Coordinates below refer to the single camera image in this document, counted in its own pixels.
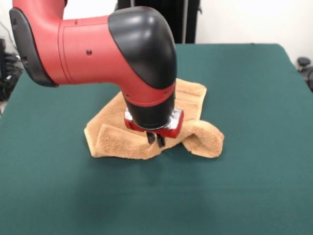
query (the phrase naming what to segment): towel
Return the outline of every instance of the towel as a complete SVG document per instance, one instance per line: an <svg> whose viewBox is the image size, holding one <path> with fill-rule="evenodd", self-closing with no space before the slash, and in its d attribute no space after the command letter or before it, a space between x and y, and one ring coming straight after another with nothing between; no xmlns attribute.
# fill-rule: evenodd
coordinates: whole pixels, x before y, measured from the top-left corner
<svg viewBox="0 0 313 235"><path fill-rule="evenodd" d="M184 110L184 121L176 139L165 138L149 144L146 133L129 130L124 124L126 103L119 92L84 129L90 153L95 158L119 157L147 160L179 143L194 155L216 158L223 149L224 135L207 121L200 120L206 87L182 79L176 81L175 107Z"/></svg>

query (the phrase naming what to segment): green felt surface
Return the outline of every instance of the green felt surface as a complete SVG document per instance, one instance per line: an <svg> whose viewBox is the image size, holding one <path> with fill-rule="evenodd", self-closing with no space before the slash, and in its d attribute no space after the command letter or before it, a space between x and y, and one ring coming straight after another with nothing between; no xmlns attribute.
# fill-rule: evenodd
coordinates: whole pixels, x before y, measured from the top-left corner
<svg viewBox="0 0 313 235"><path fill-rule="evenodd" d="M284 49L177 51L178 77L208 88L222 155L93 159L83 129L118 88L23 75L0 118L0 235L313 234L313 96Z"/></svg>

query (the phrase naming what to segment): red robot arm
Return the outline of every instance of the red robot arm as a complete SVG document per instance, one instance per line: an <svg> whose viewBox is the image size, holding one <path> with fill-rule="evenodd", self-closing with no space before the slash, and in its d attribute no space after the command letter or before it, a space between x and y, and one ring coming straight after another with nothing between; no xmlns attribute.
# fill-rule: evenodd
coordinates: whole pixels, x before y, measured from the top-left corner
<svg viewBox="0 0 313 235"><path fill-rule="evenodd" d="M175 138L183 111L174 108L175 44L162 15L133 7L103 17L63 20L66 3L13 0L13 34L31 79L47 87L114 83L127 104L128 128Z"/></svg>

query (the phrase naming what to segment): tan towel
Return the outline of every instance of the tan towel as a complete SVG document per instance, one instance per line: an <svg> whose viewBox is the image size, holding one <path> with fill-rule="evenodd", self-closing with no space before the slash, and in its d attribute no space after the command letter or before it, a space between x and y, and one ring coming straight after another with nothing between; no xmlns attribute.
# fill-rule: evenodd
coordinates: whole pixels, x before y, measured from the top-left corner
<svg viewBox="0 0 313 235"><path fill-rule="evenodd" d="M209 122L200 120L206 87L177 79L175 107L185 113L182 130L176 139L165 138L166 146L157 141L150 145L145 133L129 130L124 125L126 103L119 92L90 122L84 132L91 155L128 159L149 159L164 149L182 143L191 153L218 157L223 148L224 135Z"/></svg>

